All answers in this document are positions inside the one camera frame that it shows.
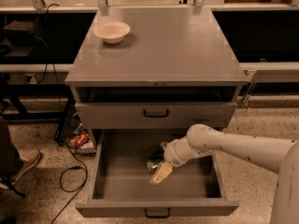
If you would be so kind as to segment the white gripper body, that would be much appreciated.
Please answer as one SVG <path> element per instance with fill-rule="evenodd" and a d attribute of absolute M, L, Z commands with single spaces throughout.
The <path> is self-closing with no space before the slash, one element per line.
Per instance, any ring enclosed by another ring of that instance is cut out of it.
<path fill-rule="evenodd" d="M 186 141 L 174 140 L 164 149 L 164 159 L 173 167 L 184 165 L 190 159 L 190 146 Z"/>

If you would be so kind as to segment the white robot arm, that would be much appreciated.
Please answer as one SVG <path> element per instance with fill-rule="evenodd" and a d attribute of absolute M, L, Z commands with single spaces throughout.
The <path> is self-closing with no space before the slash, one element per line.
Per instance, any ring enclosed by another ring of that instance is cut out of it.
<path fill-rule="evenodd" d="M 204 124 L 189 128 L 186 135 L 163 144 L 163 159 L 150 183 L 157 185 L 175 167 L 221 151 L 278 174 L 270 224 L 299 223 L 299 142 L 219 132 Z"/>

